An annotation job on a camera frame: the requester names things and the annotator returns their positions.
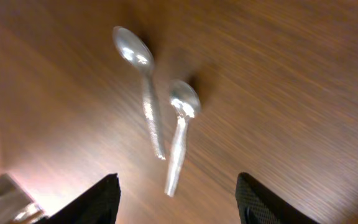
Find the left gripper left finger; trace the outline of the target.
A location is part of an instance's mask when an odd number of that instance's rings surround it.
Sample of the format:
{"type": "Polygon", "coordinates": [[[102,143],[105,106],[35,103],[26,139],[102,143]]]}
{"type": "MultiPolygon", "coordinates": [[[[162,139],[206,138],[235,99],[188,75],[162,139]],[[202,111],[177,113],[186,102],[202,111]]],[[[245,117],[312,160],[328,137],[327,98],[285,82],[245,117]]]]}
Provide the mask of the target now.
{"type": "Polygon", "coordinates": [[[121,188],[117,174],[108,174],[51,217],[36,224],[115,224],[121,188]]]}

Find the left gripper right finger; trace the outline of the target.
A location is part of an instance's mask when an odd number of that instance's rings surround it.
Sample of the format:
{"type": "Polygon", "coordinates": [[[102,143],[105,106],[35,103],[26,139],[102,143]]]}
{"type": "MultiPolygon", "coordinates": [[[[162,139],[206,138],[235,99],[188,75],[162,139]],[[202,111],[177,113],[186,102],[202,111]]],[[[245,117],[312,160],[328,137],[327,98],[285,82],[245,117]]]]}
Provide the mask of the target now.
{"type": "Polygon", "coordinates": [[[246,172],[237,177],[235,196],[242,224],[318,224],[246,172]]]}

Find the small steel teaspoon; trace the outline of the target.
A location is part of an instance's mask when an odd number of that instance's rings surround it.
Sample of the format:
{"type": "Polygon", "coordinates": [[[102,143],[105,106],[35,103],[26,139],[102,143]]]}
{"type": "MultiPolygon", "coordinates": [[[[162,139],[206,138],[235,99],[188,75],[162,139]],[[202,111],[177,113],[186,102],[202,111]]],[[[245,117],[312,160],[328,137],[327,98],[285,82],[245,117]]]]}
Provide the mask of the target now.
{"type": "Polygon", "coordinates": [[[172,139],[165,194],[173,197],[185,160],[188,125],[201,111],[201,103],[194,89],[186,82],[178,80],[172,85],[170,104],[177,114],[177,126],[172,139]]]}
{"type": "Polygon", "coordinates": [[[121,57],[138,70],[142,76],[142,107],[150,140],[155,156],[160,160],[165,160],[161,115],[152,80],[154,57],[144,42],[129,29],[121,26],[114,27],[112,38],[121,57]]]}

